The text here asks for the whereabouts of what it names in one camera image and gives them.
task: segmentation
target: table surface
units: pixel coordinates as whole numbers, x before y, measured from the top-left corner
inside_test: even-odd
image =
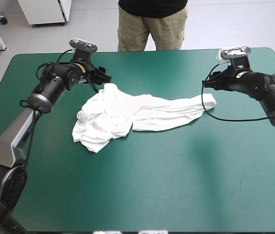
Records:
[[[96,53],[93,63],[126,93],[191,98],[200,94],[216,54]],[[13,57],[0,84],[0,134],[38,83],[36,68],[58,56]],[[249,58],[254,71],[275,73],[271,49],[255,48]],[[216,116],[265,116],[247,95],[205,92],[217,100]],[[172,130],[131,131],[94,154],[71,136],[76,113],[93,95],[88,85],[76,86],[36,126],[28,182],[13,213],[26,229],[275,231],[275,127],[269,121],[221,122],[204,113]]]

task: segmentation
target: crumpled fabric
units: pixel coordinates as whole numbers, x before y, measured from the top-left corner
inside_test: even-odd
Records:
[[[216,105],[212,94],[203,94],[207,110]],[[77,113],[73,141],[97,153],[110,139],[135,131],[163,131],[188,124],[202,116],[201,95],[166,100],[150,94],[132,96],[107,83]]]

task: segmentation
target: white floor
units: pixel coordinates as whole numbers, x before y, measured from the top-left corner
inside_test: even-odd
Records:
[[[28,25],[17,0],[0,0],[0,13],[8,19],[7,25],[0,25],[0,35],[7,46],[0,52],[0,81],[14,55],[60,53],[69,48],[71,37],[94,42],[99,52],[116,51],[117,3],[118,0],[73,0],[65,26],[35,28]],[[189,0],[188,5],[182,49],[247,45],[275,51],[275,0]],[[151,39],[146,50],[155,50]]]

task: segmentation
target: black wire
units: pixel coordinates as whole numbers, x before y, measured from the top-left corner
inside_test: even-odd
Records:
[[[214,66],[210,73],[208,74],[208,76],[206,77],[205,81],[202,83],[202,87],[201,87],[201,104],[202,104],[202,107],[204,109],[204,111],[207,113],[207,115],[209,115],[210,117],[212,118],[215,118],[217,120],[220,120],[220,121],[226,121],[226,122],[251,122],[251,121],[261,121],[261,120],[266,120],[266,119],[272,119],[272,118],[275,118],[275,117],[263,117],[263,118],[251,118],[251,119],[225,119],[225,118],[219,118],[219,117],[216,117],[212,114],[209,113],[209,111],[206,109],[205,107],[205,104],[204,104],[204,101],[203,101],[203,91],[204,91],[204,83],[207,81],[207,79],[210,77],[212,71],[218,67],[219,64],[217,64],[216,66]],[[216,78],[217,76],[220,76],[223,74],[223,72],[217,74],[216,76],[214,76],[213,78]]]
[[[98,88],[95,86],[95,84],[93,84],[93,83],[91,82],[91,80],[90,80],[87,76],[85,77],[85,79],[86,79],[86,81],[90,84],[91,88],[92,88],[96,93],[98,93]]]
[[[72,51],[72,49],[66,50],[65,52],[63,52],[63,53],[59,56],[59,58],[58,58],[58,60],[56,61],[56,63],[59,62],[59,60],[61,59],[61,57],[63,57],[63,55],[66,54],[66,53],[69,52],[69,51]]]

